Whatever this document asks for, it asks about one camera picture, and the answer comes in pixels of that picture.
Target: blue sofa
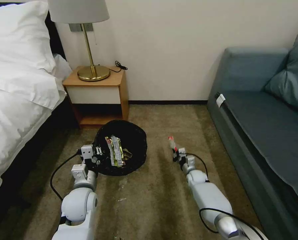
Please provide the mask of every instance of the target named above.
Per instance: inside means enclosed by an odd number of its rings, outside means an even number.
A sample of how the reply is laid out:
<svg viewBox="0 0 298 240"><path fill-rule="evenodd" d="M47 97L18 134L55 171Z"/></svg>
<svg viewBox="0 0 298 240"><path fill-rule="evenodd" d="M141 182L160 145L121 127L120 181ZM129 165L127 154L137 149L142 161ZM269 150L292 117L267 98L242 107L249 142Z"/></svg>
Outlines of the blue sofa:
<svg viewBox="0 0 298 240"><path fill-rule="evenodd" d="M207 104L270 240L298 239L298 194L288 184L298 181L298 111L263 91L288 54L285 48L227 48ZM220 107L218 94L226 98Z"/></svg>

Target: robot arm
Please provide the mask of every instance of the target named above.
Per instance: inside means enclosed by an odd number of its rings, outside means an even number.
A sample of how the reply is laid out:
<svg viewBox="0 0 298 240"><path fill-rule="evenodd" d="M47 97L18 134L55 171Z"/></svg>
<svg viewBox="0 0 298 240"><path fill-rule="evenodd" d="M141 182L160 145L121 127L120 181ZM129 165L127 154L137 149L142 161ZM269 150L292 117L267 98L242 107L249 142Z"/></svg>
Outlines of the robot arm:
<svg viewBox="0 0 298 240"><path fill-rule="evenodd" d="M74 189L65 196L61 205L64 222L60 221L52 240L94 240L93 219L97 198L96 193L85 187Z"/></svg>
<svg viewBox="0 0 298 240"><path fill-rule="evenodd" d="M100 149L94 151L92 145L81 147L82 164L73 165L75 179L73 190L64 197L61 204L61 219L52 240L94 240L94 214L98 196L97 173L94 170Z"/></svg>
<svg viewBox="0 0 298 240"><path fill-rule="evenodd" d="M173 161L180 164L180 168L186 175L187 183L192 190L192 194L199 209L211 208L221 210L228 214L233 214L233 210L228 199L218 189L210 183L206 173L195 168L194 156L187 156L184 148L177 148L173 137L169 137L170 147L173 150ZM214 225L219 234L227 240L250 239L262 240L257 233L246 224L214 210L200 211L200 217L204 221ZM259 230L256 231L267 240L265 235Z"/></svg>

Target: blue pillow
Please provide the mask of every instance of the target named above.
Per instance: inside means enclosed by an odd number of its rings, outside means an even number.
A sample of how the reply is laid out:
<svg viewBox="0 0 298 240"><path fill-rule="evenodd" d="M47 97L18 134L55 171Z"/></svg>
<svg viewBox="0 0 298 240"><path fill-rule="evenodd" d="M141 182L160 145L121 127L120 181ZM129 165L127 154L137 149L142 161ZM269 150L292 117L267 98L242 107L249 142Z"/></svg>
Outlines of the blue pillow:
<svg viewBox="0 0 298 240"><path fill-rule="evenodd" d="M286 68L271 78L265 91L298 108L298 36L290 51Z"/></svg>

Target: table lamp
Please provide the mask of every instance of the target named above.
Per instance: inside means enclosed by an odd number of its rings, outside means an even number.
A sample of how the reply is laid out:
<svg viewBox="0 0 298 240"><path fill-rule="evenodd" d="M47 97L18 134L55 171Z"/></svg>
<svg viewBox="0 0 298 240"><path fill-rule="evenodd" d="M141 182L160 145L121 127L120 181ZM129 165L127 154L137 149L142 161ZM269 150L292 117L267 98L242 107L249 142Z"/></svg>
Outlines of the table lamp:
<svg viewBox="0 0 298 240"><path fill-rule="evenodd" d="M83 81L100 81L110 75L107 67L93 64L84 23L102 22L109 19L105 0L48 0L51 20L56 23L80 23L90 59L90 66L78 71Z"/></svg>

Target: black cable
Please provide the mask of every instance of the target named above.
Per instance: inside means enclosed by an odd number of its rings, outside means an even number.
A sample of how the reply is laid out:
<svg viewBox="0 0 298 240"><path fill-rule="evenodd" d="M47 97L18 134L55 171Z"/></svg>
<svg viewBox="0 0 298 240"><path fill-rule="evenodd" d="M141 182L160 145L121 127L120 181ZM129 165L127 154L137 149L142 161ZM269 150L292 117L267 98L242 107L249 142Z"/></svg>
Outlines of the black cable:
<svg viewBox="0 0 298 240"><path fill-rule="evenodd" d="M242 218L239 218L239 217L237 217L237 216L235 216L235 215L233 215L233 214L231 214L231 213L228 213L228 212L225 212L225 211L222 211L222 210L219 210L219 209L215 209L215 208L202 208L202 209L199 210L199 216L200 216L201 221L203 222L203 224L206 226L206 228L207 228L209 231L211 231L211 232L213 232L213 233L218 233L218 232L215 232L214 230L210 229L210 228L205 224L205 222L203 221L202 216L201 216L201 212L204 211L204 210L212 210L212 211L216 211L216 212L224 213L224 214L226 214L226 215L228 215L228 216L230 216L230 217L232 217L232 218L235 218L235 219L237 219L238 221L240 221L240 222L244 223L245 225L247 225L249 228L251 228L251 229L252 229L252 230L259 236L259 238L260 238L261 240L264 240L264 238L261 236L261 234L258 232L258 230L256 230L251 224L247 223L247 222L244 221Z"/></svg>
<svg viewBox="0 0 298 240"><path fill-rule="evenodd" d="M112 69L109 68L111 71L114 71L114 72L120 72L122 69L123 69L123 70L128 70L128 68L125 67L125 66L122 66L121 63L119 63L119 61L116 61L115 64L116 64L117 67L120 68L120 70L119 70L119 71L115 71L115 70L112 70Z"/></svg>
<svg viewBox="0 0 298 240"><path fill-rule="evenodd" d="M51 178L50 178L50 187L51 189L54 191L54 193L58 196L58 198L62 201L63 198L60 196L60 194L56 191L56 189L53 187L53 184L52 184L52 180L53 180L53 177L54 175L56 174L56 172L63 166L65 165L67 162L69 162L69 160L71 160L72 158L74 158L75 156L78 155L78 152L76 152L74 155L72 155L70 158L68 158L66 161L64 161L63 163L61 163L55 170L54 172L52 173L51 175Z"/></svg>
<svg viewBox="0 0 298 240"><path fill-rule="evenodd" d="M197 156L197 155L195 155L195 154L193 154L193 153L186 153L186 155L192 155L192 156L195 156L196 158L200 159L200 161L201 161L201 162L203 163L203 165L204 165L204 168L205 168L205 174L206 174L206 176L207 176L208 179L209 179L208 169L207 169L207 167L206 167L205 162L204 162L199 156Z"/></svg>
<svg viewBox="0 0 298 240"><path fill-rule="evenodd" d="M218 231L212 230L211 228L208 227L208 225L205 223L205 221L203 220L202 216L201 216L201 212L203 211L204 208L200 209L199 211L199 216L201 219L201 222L203 223L203 225L207 228L207 230L209 230L212 233L219 233Z"/></svg>

